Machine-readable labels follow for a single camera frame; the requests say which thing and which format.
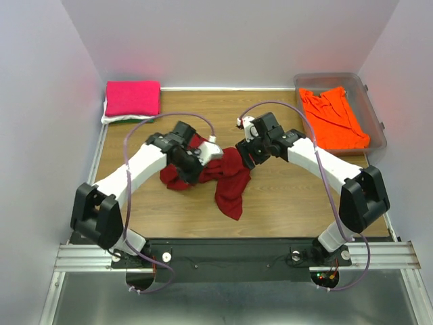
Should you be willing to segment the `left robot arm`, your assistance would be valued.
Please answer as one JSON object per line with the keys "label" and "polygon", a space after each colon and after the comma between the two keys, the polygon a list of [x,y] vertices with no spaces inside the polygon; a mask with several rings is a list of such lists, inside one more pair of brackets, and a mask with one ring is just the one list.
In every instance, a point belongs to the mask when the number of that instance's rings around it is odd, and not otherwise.
{"label": "left robot arm", "polygon": [[129,217],[121,208],[132,207],[132,194],[152,175],[173,165],[187,183],[198,181],[204,167],[222,151],[211,133],[196,149],[191,141],[196,130],[179,121],[168,133],[149,136],[133,156],[113,173],[95,183],[82,183],[76,190],[70,227],[75,232],[109,251],[117,249],[137,267],[157,261],[150,257],[147,240],[130,230]]}

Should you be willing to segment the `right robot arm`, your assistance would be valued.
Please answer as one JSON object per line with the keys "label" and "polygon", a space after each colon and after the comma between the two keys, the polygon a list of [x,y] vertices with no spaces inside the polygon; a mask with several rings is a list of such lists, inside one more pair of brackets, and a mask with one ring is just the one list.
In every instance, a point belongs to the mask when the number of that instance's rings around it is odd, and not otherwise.
{"label": "right robot arm", "polygon": [[340,195],[339,220],[331,223],[311,248],[313,260],[326,264],[342,245],[362,233],[390,208],[390,201],[379,169],[350,164],[321,148],[305,134],[284,131],[275,115],[238,118],[237,127],[245,138],[236,145],[244,165],[253,169],[274,156],[321,178],[325,189]]}

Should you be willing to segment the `dark red t shirt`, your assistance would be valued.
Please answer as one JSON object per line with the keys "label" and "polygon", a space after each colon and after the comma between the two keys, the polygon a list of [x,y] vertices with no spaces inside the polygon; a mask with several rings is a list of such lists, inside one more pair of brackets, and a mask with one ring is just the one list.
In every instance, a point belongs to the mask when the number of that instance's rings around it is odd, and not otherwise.
{"label": "dark red t shirt", "polygon": [[[205,138],[195,134],[190,142],[198,148]],[[176,168],[169,165],[161,170],[160,181],[169,190],[186,190],[191,185],[182,181]],[[222,214],[238,221],[243,213],[243,193],[251,180],[250,170],[244,166],[240,153],[234,147],[223,149],[221,159],[212,160],[200,173],[199,183],[216,181],[214,201]]]}

